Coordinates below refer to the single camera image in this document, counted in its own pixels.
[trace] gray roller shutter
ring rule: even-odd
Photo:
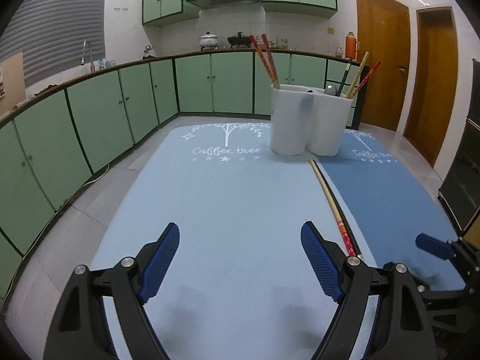
[[[83,41],[93,59],[105,57],[105,0],[24,0],[0,38],[0,61],[23,52],[25,85],[68,68],[82,59]]]

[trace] white plastic container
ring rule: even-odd
[[[315,89],[309,120],[308,150],[316,155],[338,153],[352,102],[352,99],[345,97],[327,95],[324,89]]]
[[[312,106],[317,88],[299,85],[272,87],[272,130],[270,148],[281,155],[298,155],[305,151]]]

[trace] faucet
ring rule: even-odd
[[[92,58],[92,43],[90,43],[88,40],[85,40],[83,42],[83,54],[82,54],[82,61],[80,62],[80,66],[83,66],[85,64],[85,48],[88,43],[88,48],[90,50],[90,73],[93,73],[95,71],[95,66],[93,66],[93,58]]]

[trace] tiled floor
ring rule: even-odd
[[[11,297],[6,322],[32,360],[43,357],[50,321],[71,272],[89,265],[123,197],[149,158],[170,131],[179,126],[248,121],[220,117],[179,117],[128,157],[114,165],[78,198],[47,234],[23,272]],[[441,185],[438,175],[400,134],[362,124],[424,186],[434,200]]]

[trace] chopstick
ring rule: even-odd
[[[277,69],[275,68],[275,62],[273,61],[272,51],[270,50],[270,45],[268,44],[268,39],[266,34],[262,34],[262,40],[263,40],[263,44],[265,45],[265,50],[267,51],[268,62],[270,63],[270,69],[272,69],[272,75],[275,81],[277,82],[278,89],[279,89],[280,84],[278,82]]]
[[[270,66],[268,66],[268,63],[265,60],[265,57],[263,56],[262,49],[258,45],[257,40],[255,39],[255,37],[253,35],[250,35],[250,40],[251,40],[251,43],[253,44],[253,47],[255,48],[255,51],[258,54],[258,57],[262,61],[263,66],[265,67],[265,70],[267,71],[268,77],[270,77],[270,80],[272,80],[273,87],[275,89],[280,89],[280,84],[278,83],[278,79],[275,79],[275,76],[273,75],[273,72],[270,69]]]
[[[343,87],[345,86],[345,81],[347,81],[347,76],[349,75],[350,68],[352,66],[352,59],[349,59],[349,62],[346,65],[345,68],[345,73],[343,73],[342,81],[340,82],[340,86],[338,87],[337,90],[337,96],[340,96],[340,93],[342,93]]]
[[[310,165],[313,171],[315,172],[315,175],[317,176],[318,181],[320,181],[320,185],[322,186],[323,193],[325,193],[325,197],[327,198],[328,204],[332,209],[333,215],[335,217],[335,221],[337,221],[338,229],[342,234],[343,243],[345,244],[345,247],[347,252],[349,253],[349,256],[356,256],[357,253],[355,252],[355,248],[353,247],[352,240],[350,239],[350,235],[347,232],[345,224],[343,223],[342,216],[340,215],[340,211],[337,205],[335,204],[333,195],[330,193],[327,182],[323,177],[323,174],[320,172],[320,169],[318,168],[317,163],[312,158],[310,159]]]
[[[361,60],[361,64],[360,66],[358,67],[358,70],[357,70],[357,74],[355,75],[355,79],[353,80],[352,84],[350,85],[350,89],[349,91],[346,93],[346,98],[347,99],[351,99],[353,98],[352,96],[352,93],[353,91],[355,90],[355,84],[357,83],[357,81],[359,80],[360,78],[360,74],[362,74],[362,71],[363,71],[363,68],[365,67],[365,65],[367,64],[367,60],[368,60],[368,57],[370,56],[370,53],[367,51],[365,53],[365,55],[363,56],[363,59]]]
[[[365,84],[367,83],[367,81],[370,79],[370,77],[373,75],[374,71],[376,70],[376,68],[378,68],[378,66],[380,66],[382,62],[380,61],[377,61],[377,63],[371,68],[371,70],[368,72],[368,74],[365,76],[365,78],[362,80],[362,82],[360,83],[359,86],[357,86],[357,88],[355,88],[355,90],[353,91],[352,93],[352,98],[353,96],[355,96],[364,86]]]

